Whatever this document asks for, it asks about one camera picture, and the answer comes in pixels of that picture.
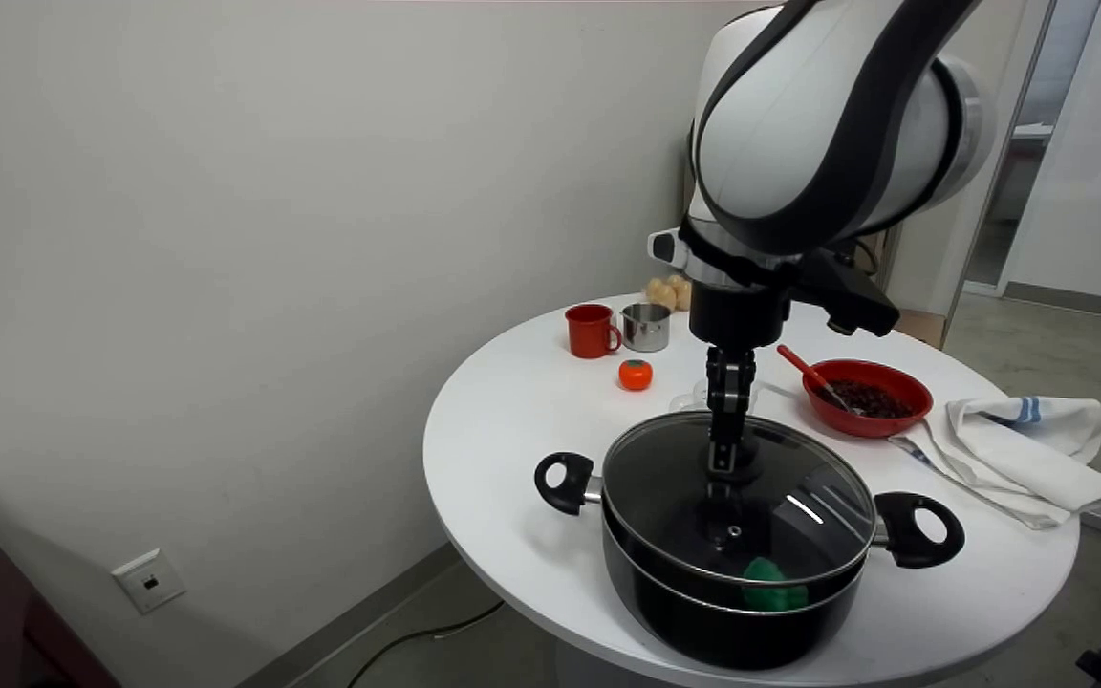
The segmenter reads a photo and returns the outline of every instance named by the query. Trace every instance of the gray floor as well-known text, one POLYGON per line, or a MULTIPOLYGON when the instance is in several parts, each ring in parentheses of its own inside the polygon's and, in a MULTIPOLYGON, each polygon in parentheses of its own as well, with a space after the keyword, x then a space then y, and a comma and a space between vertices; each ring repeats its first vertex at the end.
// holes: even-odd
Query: gray floor
MULTIPOLYGON (((1069 315, 1033 301, 963 298, 946 350, 989 375, 1010 394, 1094 394, 1101 399, 1101 317, 1069 315)), ((467 618, 489 608, 494 595, 462 571, 442 572, 418 601, 374 624, 362 637, 328 655, 302 688, 346 688, 359 664, 390 637, 423 631, 434 624, 467 618)), ((1101 530, 1085 529, 1073 576, 1061 595, 1011 637, 963 678, 941 688, 1085 688, 1073 669, 1082 650, 1101 647, 1101 530)), ((359 688, 650 688, 637 678, 572 663, 550 636, 523 624, 517 613, 442 636, 418 637, 390 650, 367 669, 359 688)))

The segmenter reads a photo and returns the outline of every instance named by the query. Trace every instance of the red bowl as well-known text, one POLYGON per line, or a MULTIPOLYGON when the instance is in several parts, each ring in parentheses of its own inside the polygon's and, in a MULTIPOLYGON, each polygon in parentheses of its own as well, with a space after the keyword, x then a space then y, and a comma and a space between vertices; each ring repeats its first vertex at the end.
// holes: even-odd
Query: red bowl
POLYGON ((848 408, 833 404, 823 386, 801 377, 814 418, 823 426, 837 428, 837 431, 848 431, 848 435, 888 438, 888 435, 899 435, 899 431, 915 428, 931 408, 930 386, 922 386, 904 370, 893 370, 893 367, 884 367, 884 363, 823 361, 823 363, 814 363, 814 370, 824 384, 875 386, 880 394, 893 399, 904 408, 902 418, 859 418, 859 412, 848 412, 848 408))

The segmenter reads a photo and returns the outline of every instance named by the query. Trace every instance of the electrical outlet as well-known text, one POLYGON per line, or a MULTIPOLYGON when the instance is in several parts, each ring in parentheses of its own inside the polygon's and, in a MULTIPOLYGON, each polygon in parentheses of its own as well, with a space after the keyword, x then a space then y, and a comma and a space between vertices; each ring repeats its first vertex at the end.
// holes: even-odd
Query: electrical outlet
POLYGON ((168 566, 164 552, 144 552, 113 571, 131 604, 147 615, 168 601, 183 595, 183 581, 168 566))

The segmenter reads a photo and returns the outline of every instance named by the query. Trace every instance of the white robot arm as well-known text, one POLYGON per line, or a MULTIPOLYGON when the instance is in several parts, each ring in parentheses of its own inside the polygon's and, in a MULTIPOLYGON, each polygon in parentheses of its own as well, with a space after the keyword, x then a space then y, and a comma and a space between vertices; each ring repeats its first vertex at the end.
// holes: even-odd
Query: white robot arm
POLYGON ((899 317, 829 246, 888 228, 953 195, 982 157, 969 75, 936 59, 977 0, 783 0, 726 23, 702 63, 693 128, 694 195, 655 238, 694 282, 706 350, 716 480, 741 480, 753 348, 780 339, 787 301, 833 329, 899 317))

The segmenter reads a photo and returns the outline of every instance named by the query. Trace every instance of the white towel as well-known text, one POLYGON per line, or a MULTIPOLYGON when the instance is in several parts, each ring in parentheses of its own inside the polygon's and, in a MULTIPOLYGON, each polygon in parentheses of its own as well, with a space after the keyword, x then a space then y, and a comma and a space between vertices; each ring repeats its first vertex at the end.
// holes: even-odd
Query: white towel
POLYGON ((967 399, 930 421, 930 438, 953 480, 1003 506, 1020 524, 1057 529, 1101 502, 1088 470, 1101 447, 1101 403, 1094 399, 967 399))

